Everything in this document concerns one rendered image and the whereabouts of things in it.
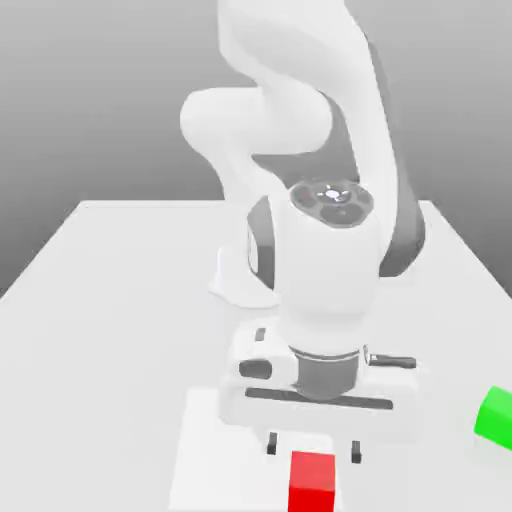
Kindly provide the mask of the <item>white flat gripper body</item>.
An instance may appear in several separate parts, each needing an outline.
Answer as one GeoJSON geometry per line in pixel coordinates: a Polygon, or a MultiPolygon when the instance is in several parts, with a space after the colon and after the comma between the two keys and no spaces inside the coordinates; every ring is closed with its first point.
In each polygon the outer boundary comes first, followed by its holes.
{"type": "Polygon", "coordinates": [[[405,374],[379,374],[333,402],[315,403],[292,390],[250,388],[225,377],[220,381],[218,410],[224,423],[259,434],[293,431],[407,443],[418,430],[420,386],[405,374]]]}

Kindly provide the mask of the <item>small green cube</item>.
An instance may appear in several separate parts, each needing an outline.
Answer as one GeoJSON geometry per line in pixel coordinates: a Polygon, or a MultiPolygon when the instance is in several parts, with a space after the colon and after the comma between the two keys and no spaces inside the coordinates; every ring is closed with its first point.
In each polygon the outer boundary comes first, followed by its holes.
{"type": "Polygon", "coordinates": [[[480,404],[474,433],[512,451],[512,392],[492,386],[480,404]]]}

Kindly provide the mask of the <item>small red cube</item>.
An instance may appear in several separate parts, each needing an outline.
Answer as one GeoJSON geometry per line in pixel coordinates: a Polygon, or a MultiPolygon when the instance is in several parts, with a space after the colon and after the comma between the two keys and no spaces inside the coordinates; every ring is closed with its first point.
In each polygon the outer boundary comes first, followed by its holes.
{"type": "Polygon", "coordinates": [[[293,451],[287,512],[334,512],[334,454],[293,451]]]}

